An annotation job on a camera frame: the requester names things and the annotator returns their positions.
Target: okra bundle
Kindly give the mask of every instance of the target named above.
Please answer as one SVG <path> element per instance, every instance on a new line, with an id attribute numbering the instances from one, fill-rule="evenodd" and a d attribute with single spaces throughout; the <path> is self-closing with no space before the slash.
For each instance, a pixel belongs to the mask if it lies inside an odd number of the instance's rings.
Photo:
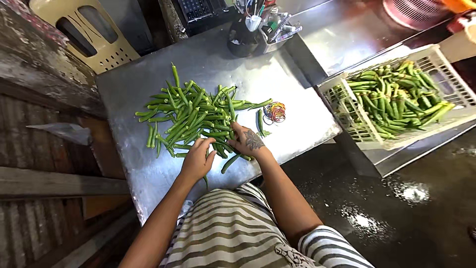
<path id="1" fill-rule="evenodd" d="M 162 88 L 162 93 L 150 96 L 152 100 L 144 105 L 148 111 L 136 112 L 136 116 L 140 116 L 139 122 L 152 123 L 152 125 L 149 124 L 146 146 L 157 148 L 157 157 L 162 144 L 170 156 L 185 157 L 187 153 L 176 154 L 174 149 L 188 150 L 191 148 L 189 143 L 195 141 L 200 135 L 204 135 L 216 139 L 217 142 L 212 144 L 214 150 L 217 150 L 220 157 L 227 159 L 225 151 L 228 153 L 235 151 L 226 141 L 235 139 L 234 132 L 229 125 L 232 121 L 236 121 L 238 117 L 236 111 L 261 108 L 273 101 L 269 99 L 262 103 L 251 103 L 245 100 L 235 100 L 236 86 L 222 87 L 222 85 L 218 85 L 216 95 L 207 94 L 205 89 L 192 80 L 181 86 L 177 68 L 173 64 L 172 72 L 175 86 L 166 81 L 167 88 Z M 169 120 L 173 122 L 173 125 L 163 133 L 167 136 L 162 137 L 158 131 L 158 123 Z M 250 156 L 242 155 L 237 151 L 236 153 L 236 156 L 225 163 L 221 170 L 222 173 L 225 173 L 226 169 L 238 157 L 251 160 Z"/>
<path id="2" fill-rule="evenodd" d="M 416 69 L 413 61 L 405 61 L 398 68 L 386 65 L 365 71 L 347 82 L 384 139 L 396 139 L 408 130 L 424 131 L 425 126 L 455 107 L 454 103 L 439 98 L 438 87 L 431 77 Z M 346 107 L 353 110 L 349 103 Z"/>

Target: concrete surface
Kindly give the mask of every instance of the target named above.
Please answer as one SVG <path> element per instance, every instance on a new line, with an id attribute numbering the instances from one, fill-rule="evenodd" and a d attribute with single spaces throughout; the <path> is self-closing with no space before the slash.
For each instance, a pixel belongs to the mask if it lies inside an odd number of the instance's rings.
<path id="1" fill-rule="evenodd" d="M 326 225 L 375 267 L 474 267 L 476 129 L 391 177 L 354 175 L 335 144 L 283 169 Z"/>

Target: hand tattoo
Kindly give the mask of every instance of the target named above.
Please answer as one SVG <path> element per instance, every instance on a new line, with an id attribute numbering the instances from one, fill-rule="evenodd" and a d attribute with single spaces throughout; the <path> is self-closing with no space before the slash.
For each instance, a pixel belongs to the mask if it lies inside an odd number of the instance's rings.
<path id="1" fill-rule="evenodd" d="M 246 145 L 249 146 L 249 149 L 253 151 L 254 149 L 259 149 L 263 147 L 265 144 L 263 141 L 259 138 L 256 133 L 254 133 L 251 129 L 248 129 L 248 131 L 245 132 L 245 137 L 246 137 Z"/>

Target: colorful rubber bands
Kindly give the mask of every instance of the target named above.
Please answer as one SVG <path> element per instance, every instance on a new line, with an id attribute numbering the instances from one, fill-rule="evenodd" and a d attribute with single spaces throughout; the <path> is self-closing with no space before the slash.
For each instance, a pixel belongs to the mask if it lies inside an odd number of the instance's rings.
<path id="1" fill-rule="evenodd" d="M 273 102 L 266 105 L 265 107 L 263 107 L 263 112 L 265 113 L 265 115 L 263 116 L 263 121 L 267 125 L 280 123 L 286 119 L 286 106 L 279 102 Z M 265 118 L 267 118 L 271 122 L 268 124 L 268 122 L 264 120 Z"/>

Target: plastic chair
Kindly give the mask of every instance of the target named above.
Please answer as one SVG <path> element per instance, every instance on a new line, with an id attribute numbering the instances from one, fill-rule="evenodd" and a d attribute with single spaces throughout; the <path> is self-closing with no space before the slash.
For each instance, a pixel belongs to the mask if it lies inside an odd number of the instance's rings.
<path id="1" fill-rule="evenodd" d="M 31 0 L 30 8 L 63 32 L 68 50 L 97 74 L 140 57 L 97 0 Z"/>

